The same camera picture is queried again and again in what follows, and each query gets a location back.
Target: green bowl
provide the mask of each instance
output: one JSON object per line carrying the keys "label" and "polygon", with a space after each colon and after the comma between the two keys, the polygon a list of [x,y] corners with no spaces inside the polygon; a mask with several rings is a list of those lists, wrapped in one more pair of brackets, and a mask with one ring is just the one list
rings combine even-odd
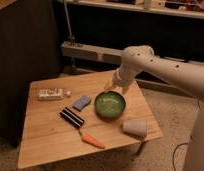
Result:
{"label": "green bowl", "polygon": [[96,113],[103,118],[119,117],[126,106],[125,99],[122,95],[115,91],[100,93],[95,99]]}

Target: metal shelf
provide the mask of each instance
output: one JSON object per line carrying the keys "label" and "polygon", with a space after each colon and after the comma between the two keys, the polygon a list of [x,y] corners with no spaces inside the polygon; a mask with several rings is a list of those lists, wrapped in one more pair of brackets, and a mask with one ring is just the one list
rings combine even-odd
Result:
{"label": "metal shelf", "polygon": [[125,10],[125,11],[146,12],[146,13],[154,13],[154,14],[162,14],[162,15],[170,15],[170,16],[204,19],[204,12],[177,10],[177,9],[169,9],[169,8],[145,9],[145,7],[143,7],[142,5],[130,5],[130,4],[121,4],[121,3],[111,3],[111,2],[96,2],[93,0],[67,0],[67,3],[74,4],[74,5],[102,7],[102,8],[109,8],[109,9]]}

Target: floor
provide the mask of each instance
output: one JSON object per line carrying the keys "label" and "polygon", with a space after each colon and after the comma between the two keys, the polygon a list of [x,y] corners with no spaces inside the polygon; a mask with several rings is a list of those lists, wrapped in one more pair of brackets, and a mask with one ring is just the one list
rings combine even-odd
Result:
{"label": "floor", "polygon": [[[136,157],[137,145],[99,154],[24,169],[24,171],[171,171],[172,154],[176,145],[188,142],[198,113],[197,100],[159,91],[142,89],[162,131],[163,138],[146,144]],[[177,171],[182,170],[186,146],[175,155]],[[11,148],[0,141],[0,171],[16,171],[19,148]]]}

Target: toy carrot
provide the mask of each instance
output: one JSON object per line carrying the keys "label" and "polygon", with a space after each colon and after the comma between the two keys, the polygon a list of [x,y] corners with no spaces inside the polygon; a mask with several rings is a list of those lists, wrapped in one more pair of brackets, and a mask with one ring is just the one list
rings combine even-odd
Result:
{"label": "toy carrot", "polygon": [[81,132],[79,130],[79,133],[81,135],[81,138],[82,138],[82,141],[85,142],[85,143],[88,143],[88,144],[91,144],[97,148],[101,148],[101,149],[104,149],[105,146],[100,143],[98,140],[96,140],[95,138],[91,137],[89,134],[87,134],[86,132]]}

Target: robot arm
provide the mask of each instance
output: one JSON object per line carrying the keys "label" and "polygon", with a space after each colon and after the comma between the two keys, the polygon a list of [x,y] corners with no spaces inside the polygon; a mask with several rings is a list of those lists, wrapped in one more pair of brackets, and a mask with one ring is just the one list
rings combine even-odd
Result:
{"label": "robot arm", "polygon": [[[124,92],[135,76],[146,71],[186,93],[204,101],[204,67],[161,59],[149,46],[128,47],[122,52],[122,64],[106,90],[116,86]],[[196,119],[186,154],[184,171],[204,170],[204,105]]]}
{"label": "robot arm", "polygon": [[121,60],[108,88],[120,86],[125,92],[135,76],[145,71],[204,101],[203,66],[157,58],[150,46],[128,47],[123,50]]}

